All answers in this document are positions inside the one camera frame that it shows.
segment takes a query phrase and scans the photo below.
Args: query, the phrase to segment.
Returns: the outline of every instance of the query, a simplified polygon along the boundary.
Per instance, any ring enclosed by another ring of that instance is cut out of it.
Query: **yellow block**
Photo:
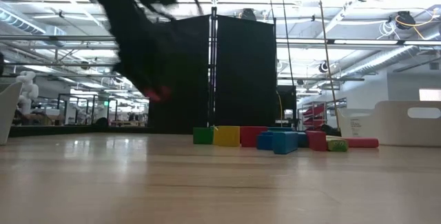
[[[240,127],[218,126],[214,128],[214,145],[237,147],[240,146]]]

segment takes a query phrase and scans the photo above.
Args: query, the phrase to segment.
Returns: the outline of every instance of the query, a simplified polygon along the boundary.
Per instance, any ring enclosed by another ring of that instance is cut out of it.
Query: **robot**
[[[186,34],[166,28],[161,23],[152,23],[135,0],[96,0],[103,7],[110,23],[110,33],[119,45],[119,59],[114,71],[129,79],[134,86],[152,101],[170,98],[172,88],[166,84],[164,71],[170,66],[170,57],[179,54],[176,43]],[[140,0],[152,12],[174,18],[156,10],[152,4],[164,6],[175,4],[176,0]],[[201,7],[195,0],[199,12]]]

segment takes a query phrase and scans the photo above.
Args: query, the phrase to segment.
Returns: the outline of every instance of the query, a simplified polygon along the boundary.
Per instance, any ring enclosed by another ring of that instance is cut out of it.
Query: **white robot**
[[[21,72],[16,78],[17,82],[22,82],[19,106],[22,114],[30,114],[32,100],[39,96],[39,87],[34,84],[35,72]]]

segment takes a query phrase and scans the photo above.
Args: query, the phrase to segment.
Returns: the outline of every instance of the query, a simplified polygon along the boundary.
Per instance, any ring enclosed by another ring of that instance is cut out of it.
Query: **window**
[[[420,89],[420,101],[441,101],[441,89]]]

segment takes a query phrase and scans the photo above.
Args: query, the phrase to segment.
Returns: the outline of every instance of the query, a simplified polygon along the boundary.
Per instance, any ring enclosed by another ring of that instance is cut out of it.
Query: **green block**
[[[213,128],[193,128],[193,144],[212,145]]]
[[[347,152],[349,144],[344,139],[327,139],[330,152]]]

